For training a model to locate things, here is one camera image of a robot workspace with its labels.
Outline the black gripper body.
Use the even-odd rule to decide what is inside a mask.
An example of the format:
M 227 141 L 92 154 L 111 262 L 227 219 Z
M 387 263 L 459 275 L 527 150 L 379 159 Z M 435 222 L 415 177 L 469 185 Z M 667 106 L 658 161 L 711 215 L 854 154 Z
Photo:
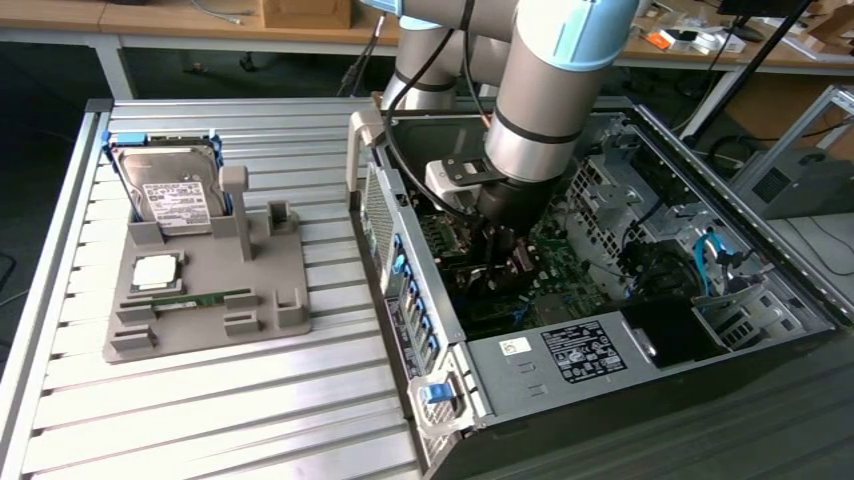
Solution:
M 511 178 L 485 183 L 477 211 L 491 224 L 527 234 L 545 215 L 558 183 L 558 177 L 534 183 Z

